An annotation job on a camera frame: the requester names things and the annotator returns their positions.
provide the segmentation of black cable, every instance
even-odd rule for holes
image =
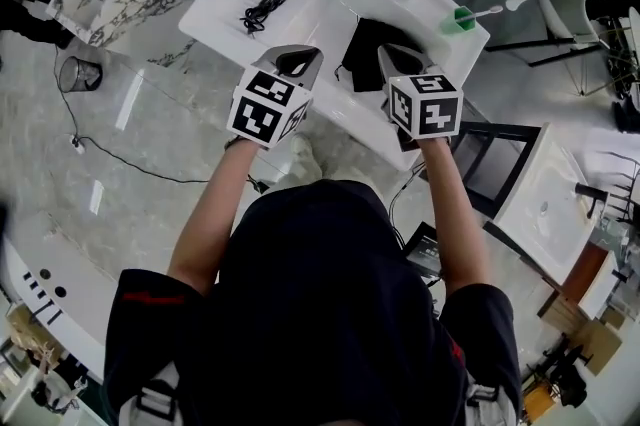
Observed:
[[[150,175],[152,177],[157,177],[158,179],[163,179],[165,181],[174,182],[176,184],[207,184],[209,182],[209,181],[202,181],[202,180],[199,180],[199,179],[175,179],[173,177],[167,177],[166,175],[161,175],[161,174],[157,174],[155,172],[151,172],[149,170],[145,170],[144,168],[139,167],[138,165],[127,161],[123,157],[118,156],[117,154],[114,154],[110,150],[105,149],[104,147],[102,147],[97,141],[95,141],[90,136],[80,136],[80,132],[79,132],[79,128],[78,128],[78,121],[76,119],[76,116],[73,114],[73,110],[71,109],[71,106],[67,102],[67,98],[64,96],[64,92],[62,91],[62,87],[60,86],[60,80],[58,79],[58,75],[56,74],[56,66],[57,66],[57,63],[58,63],[58,47],[55,46],[55,48],[56,48],[56,57],[55,57],[55,60],[53,61],[53,76],[54,76],[54,78],[56,80],[56,85],[58,87],[58,91],[60,92],[60,96],[62,97],[62,100],[64,101],[65,105],[67,106],[67,109],[69,110],[69,115],[71,115],[71,120],[73,120],[73,127],[74,127],[75,131],[73,133],[73,140],[72,140],[71,143],[73,143],[74,146],[77,147],[78,146],[77,144],[79,144],[82,140],[87,140],[87,141],[91,142],[96,149],[104,152],[105,154],[108,154],[112,158],[117,159],[121,163],[123,163],[123,164],[125,164],[127,166],[130,166],[131,168],[135,168],[136,170],[138,170],[139,172],[142,172],[143,174]],[[264,182],[256,181],[253,177],[251,177],[251,175],[249,175],[247,177],[247,182],[251,183],[251,185],[253,186],[253,189],[256,190],[258,193],[260,193],[261,195],[266,190],[269,189],[269,186],[267,186]]]
[[[73,128],[75,129],[73,133],[73,137],[78,138],[78,121],[76,120],[76,116],[73,114],[73,111],[71,111],[71,106],[69,106],[69,103],[67,102],[67,98],[64,96],[64,92],[62,91],[62,87],[60,86],[60,80],[58,79],[58,74],[56,74],[56,65],[58,64],[58,46],[54,45],[53,47],[56,48],[56,58],[55,60],[53,60],[53,77],[56,80],[58,92],[60,92],[60,96],[62,97],[62,100],[67,106],[67,109],[69,110],[69,115],[71,115],[71,120],[73,120]]]
[[[264,31],[264,21],[267,20],[269,14],[276,10],[286,0],[262,0],[258,3],[258,6],[247,8],[244,12],[244,17],[240,20],[243,21],[244,27],[247,28],[247,33],[253,35],[255,32]]]
[[[404,185],[402,186],[402,188],[400,188],[398,193],[395,194],[395,196],[391,200],[391,203],[389,204],[389,220],[391,221],[391,228],[393,229],[393,233],[395,234],[396,239],[398,240],[398,243],[400,244],[401,248],[404,248],[406,246],[406,243],[404,241],[404,238],[402,237],[402,234],[400,234],[400,231],[396,228],[395,216],[394,216],[396,202],[400,197],[400,195],[402,194],[402,192],[407,189],[407,187],[413,182],[413,180],[418,176],[418,174],[420,174],[420,172],[424,170],[424,168],[425,168],[425,164],[420,163],[411,171],[411,177],[409,177],[407,182],[404,183]]]
[[[117,159],[118,161],[124,163],[125,165],[130,166],[132,168],[135,168],[136,170],[142,172],[143,174],[151,175],[152,177],[158,177],[159,179],[164,179],[165,181],[175,182],[177,184],[206,184],[206,183],[209,182],[209,181],[200,181],[198,179],[184,179],[184,180],[183,179],[174,179],[173,177],[167,177],[165,175],[156,174],[155,172],[150,172],[149,170],[145,170],[144,168],[141,168],[138,165],[130,163],[126,159],[121,158],[117,154],[114,154],[113,152],[109,151],[108,149],[105,149],[104,147],[102,147],[98,142],[96,142],[90,136],[78,136],[78,137],[76,137],[76,140],[78,142],[81,142],[82,140],[88,140],[96,147],[96,149],[101,150],[105,154],[108,154],[112,158]]]

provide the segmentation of black metal frame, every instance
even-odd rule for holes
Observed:
[[[485,224],[482,227],[482,229],[485,232],[491,234],[494,238],[496,238],[498,241],[500,241],[504,245],[507,245],[511,250],[513,250],[520,257],[522,257],[523,260],[532,261],[532,259],[529,256],[529,254],[527,252],[525,252],[522,248],[520,248],[520,245],[518,245],[518,243],[516,243],[513,239],[511,239],[509,236],[507,236],[504,233],[504,231],[500,227],[498,227],[495,223],[493,223],[493,222],[485,222]],[[544,275],[543,270],[541,268],[539,268],[537,265],[533,265],[533,267],[538,273]]]
[[[547,30],[548,38],[545,40],[531,40],[527,42],[516,42],[514,44],[501,44],[498,46],[485,47],[485,51],[493,53],[495,51],[510,51],[512,49],[522,49],[528,47],[546,47],[546,46],[562,46],[576,44],[574,38],[555,38],[553,34]],[[547,65],[549,63],[559,62],[562,60],[568,60],[569,58],[576,58],[585,54],[593,53],[596,51],[602,51],[605,47],[600,43],[595,43],[584,49],[570,49],[566,53],[562,53],[550,58],[544,58],[542,60],[536,60],[535,62],[527,62],[529,67],[539,67],[540,65]]]
[[[460,147],[462,141],[467,135],[478,135],[485,138],[485,141],[480,148],[480,152],[474,158],[471,166],[462,177],[462,182],[465,184],[465,189],[467,190],[469,200],[471,201],[471,205],[474,209],[480,211],[491,219],[496,217],[498,211],[500,211],[500,208],[503,206],[505,200],[509,196],[509,193],[513,189],[516,180],[522,173],[522,169],[531,155],[531,151],[533,150],[539,134],[539,127],[518,126],[513,124],[490,124],[486,122],[460,123],[460,133],[455,138],[451,147],[451,152],[453,154],[455,154],[456,150]],[[523,142],[525,147],[520,153],[520,156],[509,173],[506,181],[500,188],[500,191],[496,195],[496,198],[492,200],[489,197],[469,188],[467,183],[480,167],[480,164],[487,155],[491,144],[496,139]]]

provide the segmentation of backpack strap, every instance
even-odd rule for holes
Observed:
[[[518,416],[503,387],[484,387],[467,372],[465,426],[516,426]]]
[[[182,426],[177,388],[180,375],[171,362],[120,408],[119,426]]]

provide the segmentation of sneaker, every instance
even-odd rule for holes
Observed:
[[[291,152],[294,159],[314,159],[311,142],[303,134],[294,134],[291,137]]]

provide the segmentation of green cup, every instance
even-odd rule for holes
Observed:
[[[456,8],[440,23],[442,33],[445,35],[456,35],[458,33],[464,33],[465,31],[471,31],[476,27],[475,19],[469,19],[467,21],[457,21],[456,19],[466,17],[472,13],[473,12],[466,6]]]

